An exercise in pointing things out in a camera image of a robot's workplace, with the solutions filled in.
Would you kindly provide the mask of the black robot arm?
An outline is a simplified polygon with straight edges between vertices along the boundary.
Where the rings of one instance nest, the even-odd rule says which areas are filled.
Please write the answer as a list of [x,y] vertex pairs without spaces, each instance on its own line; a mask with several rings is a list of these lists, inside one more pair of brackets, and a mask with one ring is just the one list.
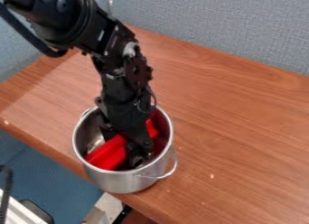
[[149,85],[154,68],[132,29],[96,0],[3,0],[0,17],[45,55],[59,58],[77,48],[91,57],[104,84],[96,98],[104,137],[125,137],[129,167],[152,159],[154,139],[146,122],[156,110]]

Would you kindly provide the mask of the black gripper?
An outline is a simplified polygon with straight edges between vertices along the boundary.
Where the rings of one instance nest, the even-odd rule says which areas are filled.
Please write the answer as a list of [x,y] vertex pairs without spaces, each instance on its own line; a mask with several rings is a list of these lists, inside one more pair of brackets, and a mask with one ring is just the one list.
[[106,141],[122,134],[132,142],[126,143],[126,161],[130,168],[137,168],[154,157],[154,141],[146,128],[146,120],[156,110],[152,104],[156,94],[149,86],[142,94],[125,103],[113,103],[105,95],[96,98],[100,108],[98,126]]

